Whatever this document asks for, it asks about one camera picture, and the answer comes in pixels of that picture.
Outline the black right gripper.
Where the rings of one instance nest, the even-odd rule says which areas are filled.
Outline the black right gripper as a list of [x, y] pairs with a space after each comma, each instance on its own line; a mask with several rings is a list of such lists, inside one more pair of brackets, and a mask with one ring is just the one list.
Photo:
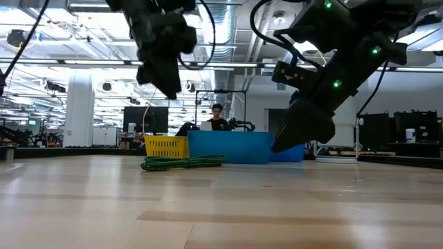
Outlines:
[[304, 98], [290, 104], [271, 150], [285, 151], [312, 140], [328, 142], [335, 135], [335, 125], [326, 113], [335, 112], [384, 62], [406, 64], [406, 49], [407, 44], [376, 32], [337, 50], [312, 78], [304, 79], [300, 87]]

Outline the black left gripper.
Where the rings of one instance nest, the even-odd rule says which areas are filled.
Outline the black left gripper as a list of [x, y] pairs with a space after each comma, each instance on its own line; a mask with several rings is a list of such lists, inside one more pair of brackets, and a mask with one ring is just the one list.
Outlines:
[[153, 84], [175, 100], [181, 91], [176, 57], [191, 53], [197, 45], [197, 31], [184, 18], [186, 12], [195, 10], [196, 0], [107, 0], [107, 5], [111, 11], [124, 14], [138, 58], [167, 55], [143, 62], [136, 74], [138, 84]]

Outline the small blue plastic bin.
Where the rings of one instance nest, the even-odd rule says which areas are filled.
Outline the small blue plastic bin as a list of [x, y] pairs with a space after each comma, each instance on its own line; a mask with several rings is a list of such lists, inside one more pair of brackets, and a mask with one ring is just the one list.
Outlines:
[[304, 160], [306, 144], [300, 144], [285, 151], [273, 154], [270, 162], [298, 163]]

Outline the yellow plastic bin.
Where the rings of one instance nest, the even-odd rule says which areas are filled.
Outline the yellow plastic bin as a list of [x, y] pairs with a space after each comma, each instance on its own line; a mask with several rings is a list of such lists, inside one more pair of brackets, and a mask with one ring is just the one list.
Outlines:
[[188, 158], [188, 141], [183, 136], [144, 136], [148, 156]]

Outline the large blue plastic bin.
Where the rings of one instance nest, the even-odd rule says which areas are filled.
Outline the large blue plastic bin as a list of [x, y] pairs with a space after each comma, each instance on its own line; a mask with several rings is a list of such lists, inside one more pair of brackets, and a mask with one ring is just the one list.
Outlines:
[[271, 157], [273, 137], [256, 131], [188, 132], [190, 156], [225, 156], [230, 164], [267, 164]]

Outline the black background monitor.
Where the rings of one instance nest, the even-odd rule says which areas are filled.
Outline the black background monitor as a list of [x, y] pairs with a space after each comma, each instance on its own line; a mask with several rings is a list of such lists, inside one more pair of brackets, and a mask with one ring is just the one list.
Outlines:
[[129, 123], [135, 123], [137, 132], [167, 133], [168, 118], [168, 107], [125, 107], [123, 131], [128, 132]]

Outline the white metal canister stand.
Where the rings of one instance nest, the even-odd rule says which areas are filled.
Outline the white metal canister stand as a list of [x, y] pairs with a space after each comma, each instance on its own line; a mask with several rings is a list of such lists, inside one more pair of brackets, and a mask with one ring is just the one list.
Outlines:
[[328, 147], [328, 145], [319, 145], [316, 140], [313, 141], [313, 153], [317, 163], [336, 163], [336, 164], [357, 164], [359, 158], [359, 126], [360, 120], [357, 118], [354, 124], [354, 135], [355, 141], [353, 145], [354, 156], [321, 156], [319, 151], [323, 147]]

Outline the overhead LED light bar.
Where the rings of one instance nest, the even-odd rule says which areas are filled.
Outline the overhead LED light bar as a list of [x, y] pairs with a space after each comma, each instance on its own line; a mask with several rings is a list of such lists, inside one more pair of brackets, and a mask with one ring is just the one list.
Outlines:
[[[46, 67], [68, 67], [68, 68], [136, 68], [143, 63], [131, 60], [96, 60], [96, 59], [18, 59], [16, 64], [24, 64], [27, 66], [46, 66]], [[187, 66], [203, 66], [207, 70], [228, 69], [235, 68], [258, 68], [265, 71], [271, 71], [276, 64], [272, 63], [231, 63], [231, 62], [210, 62], [204, 65], [203, 62], [185, 62]], [[443, 67], [388, 67], [390, 72], [407, 72], [407, 73], [443, 73]]]

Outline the black cabinet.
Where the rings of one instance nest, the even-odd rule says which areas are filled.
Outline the black cabinet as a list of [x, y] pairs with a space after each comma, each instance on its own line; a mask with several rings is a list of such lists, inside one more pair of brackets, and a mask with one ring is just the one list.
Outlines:
[[359, 143], [363, 151], [390, 149], [390, 117], [388, 113], [365, 114], [360, 117]]
[[432, 143], [439, 140], [436, 111], [394, 113], [396, 140], [406, 142], [406, 130], [415, 130], [415, 142]]

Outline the person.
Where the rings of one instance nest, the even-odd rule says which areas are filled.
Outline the person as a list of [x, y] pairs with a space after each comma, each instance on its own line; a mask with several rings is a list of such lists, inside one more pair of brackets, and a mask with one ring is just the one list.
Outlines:
[[213, 131], [227, 131], [229, 123], [221, 117], [223, 107], [221, 104], [212, 106], [213, 117], [208, 121], [211, 122]]

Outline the white square pillar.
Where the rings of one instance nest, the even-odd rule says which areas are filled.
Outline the white square pillar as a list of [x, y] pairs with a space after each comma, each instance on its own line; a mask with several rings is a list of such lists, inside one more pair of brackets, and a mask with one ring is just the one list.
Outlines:
[[92, 145], [95, 86], [92, 74], [86, 69], [75, 69], [69, 78], [64, 147]]

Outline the silver spiral ventilation duct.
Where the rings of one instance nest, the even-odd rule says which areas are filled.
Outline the silver spiral ventilation duct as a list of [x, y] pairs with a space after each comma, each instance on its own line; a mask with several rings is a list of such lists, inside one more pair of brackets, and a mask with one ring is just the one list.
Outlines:
[[236, 7], [215, 3], [215, 0], [203, 1], [212, 15], [210, 18], [204, 5], [199, 4], [198, 10], [203, 19], [201, 31], [204, 43], [207, 44], [207, 54], [212, 55], [211, 62], [232, 62]]

